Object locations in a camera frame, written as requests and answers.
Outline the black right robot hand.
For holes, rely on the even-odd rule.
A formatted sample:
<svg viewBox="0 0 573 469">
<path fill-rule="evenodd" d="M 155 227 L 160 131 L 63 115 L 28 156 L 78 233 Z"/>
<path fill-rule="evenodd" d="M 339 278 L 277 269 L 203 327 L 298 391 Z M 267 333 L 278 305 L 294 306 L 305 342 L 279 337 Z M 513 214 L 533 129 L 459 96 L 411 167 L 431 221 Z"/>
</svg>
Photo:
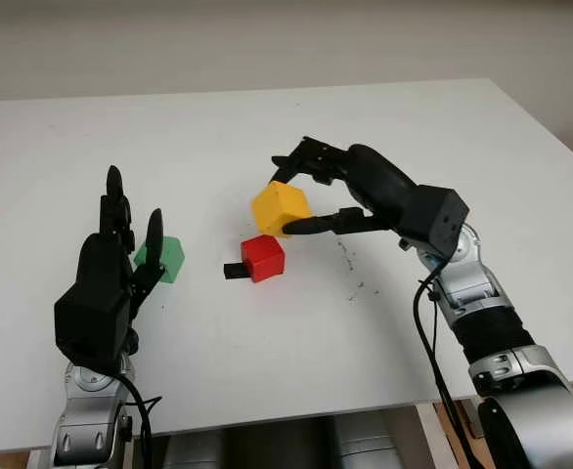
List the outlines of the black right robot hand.
<svg viewBox="0 0 573 469">
<path fill-rule="evenodd" d="M 338 149 L 305 137 L 288 156 L 274 155 L 277 171 L 272 179 L 290 182 L 307 174 L 319 184 L 345 183 L 358 207 L 341 208 L 325 216 L 310 216 L 283 226 L 286 235 L 337 235 L 393 230 L 416 187 L 406 174 L 376 150 L 361 144 Z"/>
</svg>

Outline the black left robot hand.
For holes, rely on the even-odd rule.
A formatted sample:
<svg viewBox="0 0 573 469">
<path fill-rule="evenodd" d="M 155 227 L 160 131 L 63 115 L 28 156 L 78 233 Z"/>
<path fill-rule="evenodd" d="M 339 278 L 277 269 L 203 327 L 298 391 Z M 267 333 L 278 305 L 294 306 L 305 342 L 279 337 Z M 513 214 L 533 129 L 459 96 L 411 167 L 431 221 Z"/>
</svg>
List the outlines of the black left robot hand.
<svg viewBox="0 0 573 469">
<path fill-rule="evenodd" d="M 138 333 L 132 328 L 143 302 L 164 275 L 160 263 L 163 223 L 155 209 L 148 223 L 146 259 L 137 268 L 130 265 L 135 250 L 131 209 L 124 194 L 119 169 L 112 165 L 107 174 L 106 193 L 100 198 L 99 231 L 88 236 L 80 252 L 76 279 L 87 287 L 87 298 L 95 302 L 106 320 L 114 321 L 107 333 L 117 351 L 130 355 L 139 348 Z"/>
</svg>

